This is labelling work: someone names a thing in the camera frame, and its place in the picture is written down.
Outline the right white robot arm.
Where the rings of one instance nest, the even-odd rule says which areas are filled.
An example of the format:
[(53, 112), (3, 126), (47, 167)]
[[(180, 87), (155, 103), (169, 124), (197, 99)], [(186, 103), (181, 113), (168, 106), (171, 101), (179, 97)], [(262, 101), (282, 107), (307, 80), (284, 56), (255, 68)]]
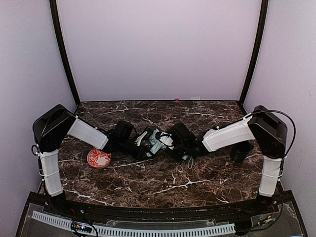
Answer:
[(293, 122), (288, 114), (260, 105), (242, 118), (213, 127), (199, 136), (194, 136), (183, 123), (178, 123), (158, 139), (179, 158), (196, 158), (231, 146), (233, 157), (238, 160), (245, 159), (252, 149), (249, 142), (256, 141), (263, 155), (259, 195), (270, 198), (283, 175), (284, 160), (294, 144), (293, 140), (287, 143), (288, 128), (278, 115)]

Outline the mint green folding umbrella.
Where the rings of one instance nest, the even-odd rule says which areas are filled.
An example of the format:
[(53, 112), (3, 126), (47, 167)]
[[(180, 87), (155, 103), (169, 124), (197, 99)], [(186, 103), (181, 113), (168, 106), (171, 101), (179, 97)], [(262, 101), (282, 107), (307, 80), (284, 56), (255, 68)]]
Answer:
[[(162, 151), (165, 151), (167, 152), (167, 147), (164, 146), (161, 142), (159, 142), (156, 138), (155, 138), (155, 134), (158, 132), (158, 131), (161, 131), (161, 130), (158, 130), (158, 129), (155, 129), (153, 134), (151, 135), (151, 137), (149, 138), (149, 142), (150, 142), (150, 145), (153, 146), (153, 149), (154, 149), (154, 152), (157, 151), (157, 153), (162, 150)], [(192, 169), (193, 167), (193, 157), (189, 157), (187, 158), (185, 161), (187, 161), (187, 167), (188, 169)]]

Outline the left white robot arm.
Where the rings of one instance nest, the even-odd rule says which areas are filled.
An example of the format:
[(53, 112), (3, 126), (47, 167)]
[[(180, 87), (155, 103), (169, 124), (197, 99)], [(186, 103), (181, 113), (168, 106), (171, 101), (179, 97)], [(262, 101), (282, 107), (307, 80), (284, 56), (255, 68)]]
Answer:
[(61, 104), (39, 117), (32, 126), (35, 144), (31, 152), (38, 158), (39, 173), (50, 197), (61, 195), (59, 150), (64, 141), (75, 138), (105, 153), (125, 153), (137, 161), (151, 159), (158, 149), (149, 141), (152, 130), (137, 133), (135, 126), (120, 120), (104, 130), (91, 125)]

